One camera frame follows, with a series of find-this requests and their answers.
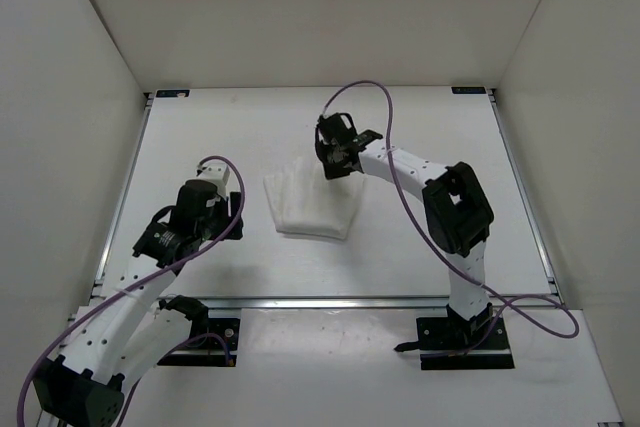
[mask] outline cable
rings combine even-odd
[[[199,250],[197,252],[194,252],[193,254],[188,255],[184,259],[181,259],[181,260],[179,260],[177,262],[174,262],[173,264],[168,265],[163,269],[158,269],[158,271],[154,272],[153,274],[150,274],[150,275],[148,275],[146,277],[143,277],[142,279],[134,282],[129,287],[127,287],[125,289],[126,291],[132,292],[132,291],[138,289],[139,287],[151,282],[152,280],[160,277],[161,275],[166,274],[167,272],[176,271],[176,270],[181,269],[182,267],[184,267],[184,265],[187,262],[189,262],[189,261],[191,261],[191,260],[193,260],[193,259],[195,259],[197,257],[200,257],[201,255],[203,255],[206,252],[208,252],[209,250],[211,250],[218,242],[220,242],[227,235],[229,235],[229,233],[233,230],[233,228],[236,226],[236,224],[240,221],[240,216],[242,215],[242,211],[244,210],[244,203],[245,203],[245,186],[244,186],[244,181],[242,180],[242,176],[240,175],[240,172],[238,171],[237,167],[229,159],[227,159],[226,157],[222,157],[220,155],[211,155],[209,157],[205,157],[204,159],[202,159],[199,162],[198,165],[202,165],[202,164],[204,164],[206,162],[209,162],[209,161],[212,161],[212,160],[220,160],[220,161],[224,162],[225,164],[227,164],[229,166],[229,168],[235,174],[236,178],[238,179],[238,184],[240,186],[240,206],[238,207],[238,212],[236,212],[236,215],[234,216],[233,220],[227,226],[227,228],[222,231],[222,233],[218,237],[213,239],[208,245],[203,247],[201,250]],[[38,370],[38,367],[40,366],[40,364],[47,358],[47,356],[49,356],[49,354],[51,354],[51,352],[54,351],[54,349],[58,345],[60,345],[60,343],[65,338],[67,338],[69,336],[69,334],[71,334],[78,327],[80,327],[82,324],[87,322],[89,319],[91,319],[93,316],[95,316],[99,312],[102,312],[107,307],[113,305],[118,300],[122,299],[125,295],[126,294],[124,292],[117,292],[116,294],[114,294],[113,296],[109,297],[108,299],[105,299],[101,304],[99,304],[96,307],[94,307],[93,309],[91,309],[88,313],[83,315],[80,319],[76,320],[73,324],[71,324],[69,327],[64,329],[64,331],[58,337],[56,337],[55,340],[53,342],[51,342],[51,344],[49,344],[49,346],[46,349],[44,349],[42,354],[40,354],[38,359],[34,362],[34,364],[31,367],[31,369],[29,369],[29,373],[27,374],[27,376],[26,376],[26,378],[24,380],[24,383],[22,384],[22,388],[20,389],[20,395],[18,396],[18,407],[16,409],[16,417],[17,417],[18,427],[26,427],[25,420],[24,420],[24,408],[25,408],[25,402],[26,402],[26,399],[27,399],[27,392],[29,391],[29,386],[31,385],[31,382],[33,381],[33,378],[35,377],[36,371]]]
[[[492,322],[489,324],[489,327],[487,328],[484,336],[475,345],[473,345],[473,346],[471,346],[470,348],[467,348],[467,349],[458,350],[458,351],[452,351],[452,352],[449,352],[449,353],[433,354],[432,356],[441,357],[441,356],[450,356],[450,355],[464,355],[464,354],[469,353],[471,350],[475,349],[480,344],[482,344],[482,342],[484,342],[487,339],[487,337],[489,337],[489,335],[493,331],[493,328],[495,327],[500,315],[502,314],[502,312],[504,312],[504,310],[506,308],[511,308],[513,311],[517,312],[522,317],[524,317],[529,322],[531,322],[533,325],[535,325],[536,327],[542,329],[543,331],[547,332],[548,334],[551,334],[551,335],[554,335],[556,337],[560,337],[560,338],[563,338],[563,339],[573,339],[573,338],[577,337],[578,334],[580,333],[580,324],[578,323],[578,320],[575,318],[575,316],[571,313],[571,311],[567,307],[562,305],[562,303],[558,302],[555,299],[552,299],[550,297],[542,295],[542,294],[524,294],[524,295],[516,296],[516,297],[514,297],[514,298],[512,298],[510,300],[507,299],[505,296],[499,294],[497,291],[495,291],[494,289],[492,289],[488,285],[477,281],[473,277],[470,277],[469,275],[465,274],[463,271],[458,269],[451,262],[449,262],[449,260],[442,254],[442,252],[440,252],[440,249],[438,249],[438,247],[433,243],[433,241],[425,233],[424,229],[420,226],[420,223],[418,222],[418,220],[416,219],[415,215],[411,211],[411,208],[409,207],[409,203],[407,202],[407,198],[406,198],[406,196],[404,194],[404,190],[402,190],[402,184],[400,183],[400,179],[398,178],[398,174],[396,172],[395,164],[393,162],[393,150],[391,149],[391,127],[392,127],[392,124],[393,124],[393,101],[391,100],[391,94],[389,93],[389,90],[384,85],[382,85],[381,83],[376,82],[374,80],[358,80],[356,82],[352,82],[350,84],[347,84],[344,87],[340,88],[335,94],[333,94],[331,96],[331,98],[327,101],[327,103],[325,104],[324,108],[322,109],[322,115],[324,116],[326,114],[327,109],[329,108],[329,106],[333,103],[333,101],[341,93],[343,93],[347,89],[350,89],[351,87],[355,87],[356,85],[363,85],[363,84],[364,85],[374,85],[374,86],[380,88],[382,90],[382,92],[384,93],[385,97],[387,98],[387,105],[389,107],[389,116],[388,116],[388,120],[387,120],[387,132],[386,132],[386,135],[385,135],[385,147],[387,149],[387,158],[389,159],[389,168],[391,170],[391,177],[393,178],[393,184],[394,184],[394,186],[396,188],[396,191],[398,192],[398,196],[400,197],[400,202],[402,203],[402,207],[404,208],[405,212],[409,216],[409,220],[411,220],[411,223],[415,227],[416,231],[418,232],[418,234],[420,234],[420,237],[422,237],[422,239],[425,241],[425,243],[429,246],[429,248],[436,255],[436,257],[438,257],[438,259],[440,259],[440,261],[444,265],[446,265],[449,270],[451,270],[453,273],[455,273],[459,277],[462,277],[467,282],[469,282],[469,283],[471,283],[473,285],[477,285],[479,287],[482,287],[490,295],[492,295],[493,297],[495,297],[496,299],[500,300],[503,303],[502,307],[500,307],[500,309],[498,309],[498,311],[496,312],[496,315],[494,316]],[[524,312],[522,309],[520,309],[519,307],[514,305],[515,302],[517,302],[519,300],[523,300],[523,299],[543,300],[545,302],[549,302],[554,307],[562,310],[565,314],[567,314],[567,316],[569,317],[571,322],[573,322],[573,327],[574,327],[573,332],[571,332],[570,334],[565,334],[565,333],[562,333],[562,332],[555,331],[555,330],[547,327],[546,325],[540,323],[539,321],[537,321],[536,319],[531,317],[529,314]]]
[[[169,352],[167,352],[167,355],[171,355],[176,350],[181,349],[182,347],[186,347],[187,345],[191,344],[192,342],[195,342],[196,340],[202,339],[202,341],[204,342],[204,341],[206,341],[207,339],[210,339],[210,338],[213,338],[213,339],[218,341],[218,343],[222,347],[222,350],[224,351],[225,363],[226,363],[226,365],[229,365],[229,363],[231,362],[231,356],[229,354],[229,346],[227,345],[227,343],[224,340],[222,340],[222,337],[220,337],[218,334],[214,334],[213,332],[206,333],[206,334],[200,334],[200,335],[196,335],[195,337],[191,337],[190,339],[187,339],[184,342],[181,342],[178,345],[176,345],[173,349],[171,349]],[[140,383],[140,380],[138,380],[131,387],[131,390],[129,391],[129,395],[127,395],[127,400],[125,401],[124,406],[122,407],[122,411],[120,412],[120,418],[118,419],[118,423],[116,424],[116,427],[122,427],[122,423],[124,422],[124,418],[127,415],[127,412],[129,411],[129,406],[131,405],[131,401],[133,400],[133,395],[136,393],[136,389],[138,388],[138,384]]]

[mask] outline white cloth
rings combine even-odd
[[[364,175],[326,180],[317,159],[299,157],[280,172],[266,175],[271,216],[281,233],[344,240],[358,209]]]

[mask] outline black mounting plate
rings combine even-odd
[[[430,353],[462,350],[466,347],[460,337],[453,335],[454,329],[447,317],[420,317],[416,324],[421,370],[515,368],[503,319],[498,319],[489,337],[472,352],[452,357],[429,357]]]
[[[233,352],[238,350],[240,339],[240,319],[237,318],[211,318],[209,317],[208,332],[222,337],[229,348],[230,365],[226,365],[224,352],[220,344],[212,338],[195,342],[194,345],[184,347],[180,351],[164,357],[158,365],[178,365],[191,367],[235,367],[238,356]],[[190,337],[207,333],[207,329],[195,325],[191,329]]]

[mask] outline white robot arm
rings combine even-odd
[[[318,119],[315,146],[327,179],[361,172],[394,183],[390,153],[402,189],[425,207],[434,243],[459,271],[484,283],[484,251],[493,211],[471,167],[462,162],[453,167],[432,163],[393,146],[389,152],[382,135],[371,130],[358,134],[345,113]],[[491,321],[491,304],[480,285],[454,271],[449,279],[448,317],[470,343]]]
[[[161,209],[133,248],[120,283],[108,297],[196,252],[203,242],[230,227],[240,194],[227,197],[229,168],[212,163],[180,189],[175,206]],[[170,214],[168,222],[162,218]],[[242,237],[242,221],[226,239]],[[62,353],[46,359],[34,378],[41,407],[75,427],[108,427],[117,419],[125,394],[173,347],[190,337],[194,324],[208,322],[198,300],[177,296],[160,304],[144,329],[136,329],[162,292],[179,275],[169,271],[91,318]]]

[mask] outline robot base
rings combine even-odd
[[[452,328],[447,317],[420,317],[418,327],[418,348],[420,349],[421,370],[482,370],[513,369],[515,364],[509,346],[509,337],[503,319],[498,319],[493,332],[473,351],[466,355],[430,357],[446,351],[464,349],[467,344]],[[478,332],[471,345],[478,342],[483,332]]]

